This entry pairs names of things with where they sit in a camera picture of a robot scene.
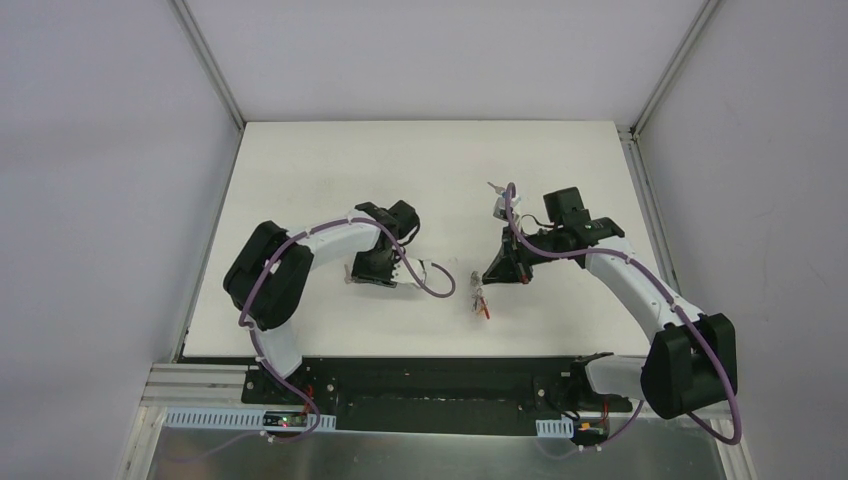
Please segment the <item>grey red keyring holder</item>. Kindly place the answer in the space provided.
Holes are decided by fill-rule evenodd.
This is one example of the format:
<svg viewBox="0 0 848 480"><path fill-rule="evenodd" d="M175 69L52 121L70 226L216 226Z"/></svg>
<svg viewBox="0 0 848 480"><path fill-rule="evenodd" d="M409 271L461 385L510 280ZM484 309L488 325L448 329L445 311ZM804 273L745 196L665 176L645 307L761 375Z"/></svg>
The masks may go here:
<svg viewBox="0 0 848 480"><path fill-rule="evenodd" d="M479 271L471 272L469 285L471 288L470 297L472 312L486 320L490 320L491 312L483 290L484 284L482 275Z"/></svg>

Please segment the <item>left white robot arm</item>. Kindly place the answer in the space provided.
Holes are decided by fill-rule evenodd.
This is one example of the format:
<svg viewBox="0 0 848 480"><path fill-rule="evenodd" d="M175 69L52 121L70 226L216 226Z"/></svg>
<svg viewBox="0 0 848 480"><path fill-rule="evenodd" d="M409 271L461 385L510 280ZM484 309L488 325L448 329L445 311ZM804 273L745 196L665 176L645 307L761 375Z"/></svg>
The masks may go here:
<svg viewBox="0 0 848 480"><path fill-rule="evenodd" d="M388 209L361 203L345 218L302 232L270 220L255 228L225 274L223 288L270 373L266 389L279 403L293 404L305 390L305 378L296 371L303 355L290 320L309 274L351 256L348 278L354 283L387 288L413 284L393 243L404 247L419 230L417 212L403 200Z"/></svg>

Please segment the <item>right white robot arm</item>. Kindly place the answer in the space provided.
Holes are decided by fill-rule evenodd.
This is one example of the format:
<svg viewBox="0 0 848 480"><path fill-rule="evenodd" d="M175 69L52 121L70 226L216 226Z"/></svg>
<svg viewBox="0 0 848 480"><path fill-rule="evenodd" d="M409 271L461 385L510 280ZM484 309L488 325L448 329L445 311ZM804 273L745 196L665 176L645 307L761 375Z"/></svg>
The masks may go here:
<svg viewBox="0 0 848 480"><path fill-rule="evenodd" d="M576 361L567 384L573 405L590 410L616 395L647 402L663 419L722 401L738 410L736 332L725 315L704 313L657 277L622 228L591 217L577 188L544 195L550 223L534 234L520 226L515 185L495 192L493 215L506 225L483 284L528 284L534 266L573 260L614 295L649 341L645 358L601 353Z"/></svg>

